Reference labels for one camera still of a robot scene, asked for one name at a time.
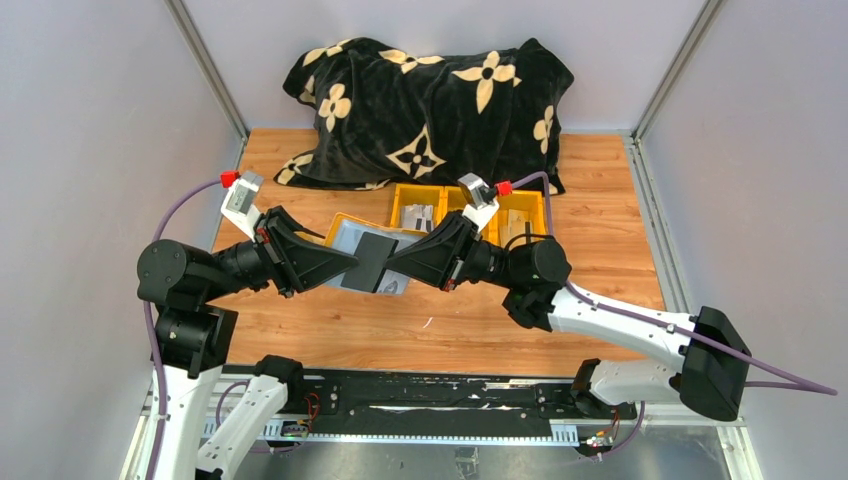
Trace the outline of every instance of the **black blanket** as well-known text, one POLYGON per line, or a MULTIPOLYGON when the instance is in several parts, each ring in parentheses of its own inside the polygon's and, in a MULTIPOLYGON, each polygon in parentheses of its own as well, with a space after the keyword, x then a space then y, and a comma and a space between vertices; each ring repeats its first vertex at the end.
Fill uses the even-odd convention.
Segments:
POLYGON ((369 38, 311 50, 283 89, 315 108, 318 145, 276 180, 371 190, 454 185, 469 172, 491 185, 544 170, 561 193, 556 107, 573 81, 535 39, 465 56, 413 57, 369 38))

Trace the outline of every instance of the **red connector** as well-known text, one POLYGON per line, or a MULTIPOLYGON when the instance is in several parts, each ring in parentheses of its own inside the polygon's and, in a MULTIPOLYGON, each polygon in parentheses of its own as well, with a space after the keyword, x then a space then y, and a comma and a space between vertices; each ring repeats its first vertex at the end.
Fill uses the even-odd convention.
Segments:
POLYGON ((230 188, 234 183, 236 183, 236 180, 238 180, 240 176, 241 175, 239 175, 238 171, 228 170, 221 174, 221 185, 223 185, 224 188, 230 188))
POLYGON ((497 189, 499 197, 509 195, 512 193, 512 182, 507 180, 506 182, 496 183, 495 189, 497 189))

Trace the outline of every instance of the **wooden table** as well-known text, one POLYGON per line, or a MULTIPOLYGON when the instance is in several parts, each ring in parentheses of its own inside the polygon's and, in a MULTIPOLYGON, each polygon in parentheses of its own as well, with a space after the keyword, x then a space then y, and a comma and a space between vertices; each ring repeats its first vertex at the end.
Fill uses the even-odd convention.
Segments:
MULTIPOLYGON (((560 175, 568 192, 553 199, 553 216, 556 237, 574 266, 571 279, 602 295, 662 308, 621 138, 563 135, 561 140, 560 175)), ((252 132, 241 170, 265 177, 257 207, 283 205, 318 232, 329 229, 338 211, 388 224, 393 186, 334 192, 273 182, 283 163, 316 143, 312 130, 252 132)), ((225 221, 215 249, 245 239, 225 221)), ((230 363, 254 363, 270 353, 309 367, 571 376, 587 358, 639 358, 590 337, 525 330, 501 307, 505 293, 484 284, 444 293, 413 282, 397 297, 325 287, 286 300, 268 288, 217 305, 240 313, 230 363)))

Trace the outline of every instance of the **white wall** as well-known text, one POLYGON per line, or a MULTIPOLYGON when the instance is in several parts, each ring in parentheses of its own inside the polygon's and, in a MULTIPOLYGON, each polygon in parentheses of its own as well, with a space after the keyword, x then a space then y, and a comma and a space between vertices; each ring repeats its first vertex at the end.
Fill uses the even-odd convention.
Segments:
POLYGON ((368 36, 414 55, 474 54, 537 37, 574 73, 564 128, 631 129, 704 0, 186 0, 250 127, 310 127, 282 91, 305 51, 368 36))
MULTIPOLYGON (((4 2, 0 476, 117 478, 151 372, 136 259, 238 145, 164 2, 4 2)), ((167 233, 210 246, 215 197, 167 233)))
POLYGON ((769 480, 848 470, 846 21, 836 0, 726 2, 645 143, 697 303, 842 392, 745 393, 769 480))

